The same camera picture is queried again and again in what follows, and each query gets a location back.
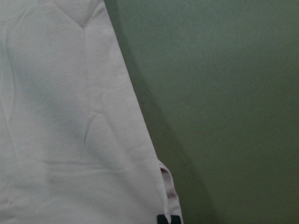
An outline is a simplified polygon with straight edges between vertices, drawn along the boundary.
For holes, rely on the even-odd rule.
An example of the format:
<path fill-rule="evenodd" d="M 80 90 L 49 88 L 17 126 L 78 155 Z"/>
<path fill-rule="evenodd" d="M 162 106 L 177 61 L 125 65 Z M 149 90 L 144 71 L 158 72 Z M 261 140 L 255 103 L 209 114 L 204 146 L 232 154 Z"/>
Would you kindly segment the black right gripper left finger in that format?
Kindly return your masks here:
<path fill-rule="evenodd" d="M 167 218 L 165 215 L 157 215 L 157 224 L 167 224 Z"/>

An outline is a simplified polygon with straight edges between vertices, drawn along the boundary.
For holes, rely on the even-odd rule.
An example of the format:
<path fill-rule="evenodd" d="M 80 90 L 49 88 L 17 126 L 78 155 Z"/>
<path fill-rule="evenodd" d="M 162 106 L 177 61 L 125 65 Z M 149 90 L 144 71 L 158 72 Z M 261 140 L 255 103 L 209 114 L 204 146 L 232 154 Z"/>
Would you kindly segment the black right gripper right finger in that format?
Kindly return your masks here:
<path fill-rule="evenodd" d="M 178 215 L 171 215 L 171 224 L 181 224 L 181 218 Z"/>

